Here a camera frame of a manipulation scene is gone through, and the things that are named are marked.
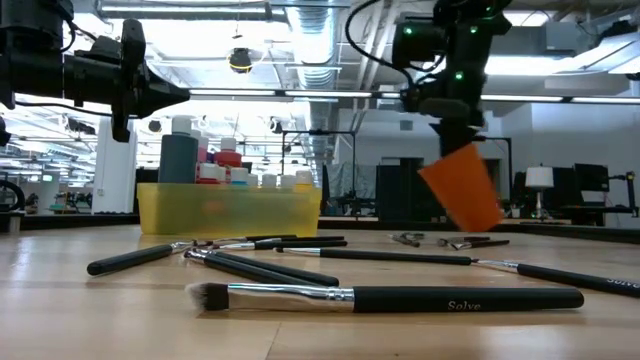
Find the white lamp shade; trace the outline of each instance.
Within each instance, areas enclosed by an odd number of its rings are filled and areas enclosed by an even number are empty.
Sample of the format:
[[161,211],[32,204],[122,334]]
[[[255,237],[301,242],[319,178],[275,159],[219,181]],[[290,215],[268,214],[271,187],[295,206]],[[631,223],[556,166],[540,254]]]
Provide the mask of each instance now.
[[553,187],[553,168],[530,167],[527,169],[526,186],[530,188],[546,189]]

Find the brush bristles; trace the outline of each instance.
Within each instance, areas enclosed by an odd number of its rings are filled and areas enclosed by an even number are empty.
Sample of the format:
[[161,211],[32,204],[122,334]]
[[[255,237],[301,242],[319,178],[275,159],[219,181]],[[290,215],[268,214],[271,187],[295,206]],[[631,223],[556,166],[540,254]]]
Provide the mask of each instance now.
[[202,310],[219,311],[229,308],[227,284],[190,284],[184,290],[189,294],[194,304]]

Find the wooden table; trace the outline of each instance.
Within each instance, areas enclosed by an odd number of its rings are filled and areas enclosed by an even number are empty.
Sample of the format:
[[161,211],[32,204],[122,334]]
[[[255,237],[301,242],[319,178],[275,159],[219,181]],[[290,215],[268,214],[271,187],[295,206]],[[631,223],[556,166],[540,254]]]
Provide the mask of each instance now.
[[[357,249],[413,249],[386,232],[345,234]],[[431,233],[452,236],[451,233]],[[495,234],[504,247],[465,254],[640,278],[640,247]],[[242,279],[174,256],[90,278],[91,261],[168,241],[135,226],[24,232],[0,238],[0,359],[639,359],[640,302],[585,290],[576,311],[475,314],[199,314],[192,282]],[[478,267],[244,253],[323,272],[343,285],[553,286]]]

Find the table lamp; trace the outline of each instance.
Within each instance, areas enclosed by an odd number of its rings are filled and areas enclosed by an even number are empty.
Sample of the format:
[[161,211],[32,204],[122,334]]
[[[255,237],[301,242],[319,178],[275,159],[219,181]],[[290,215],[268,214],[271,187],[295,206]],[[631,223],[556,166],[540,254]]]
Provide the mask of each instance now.
[[527,180],[525,185],[528,188],[532,188],[538,191],[537,194],[537,204],[536,204],[536,212],[537,218],[543,218],[543,212],[545,210],[542,208],[542,192],[544,189],[549,189],[553,187],[553,168],[550,167],[530,167],[527,169]]

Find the table surface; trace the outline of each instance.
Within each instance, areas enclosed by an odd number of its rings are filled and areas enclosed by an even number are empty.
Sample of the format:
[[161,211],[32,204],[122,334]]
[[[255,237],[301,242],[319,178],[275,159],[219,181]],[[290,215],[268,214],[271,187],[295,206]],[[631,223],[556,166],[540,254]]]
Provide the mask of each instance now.
[[[349,247],[445,254],[344,234]],[[452,233],[428,233],[453,236]],[[640,278],[640,247],[524,234],[511,245],[465,251],[569,271]],[[578,310],[465,314],[201,314],[184,293],[193,282],[248,282],[179,256],[90,278],[86,265],[167,238],[136,226],[24,232],[0,238],[0,358],[9,359],[639,359],[638,299],[584,290]],[[349,285],[555,286],[491,269],[321,259],[245,252],[333,275]]]

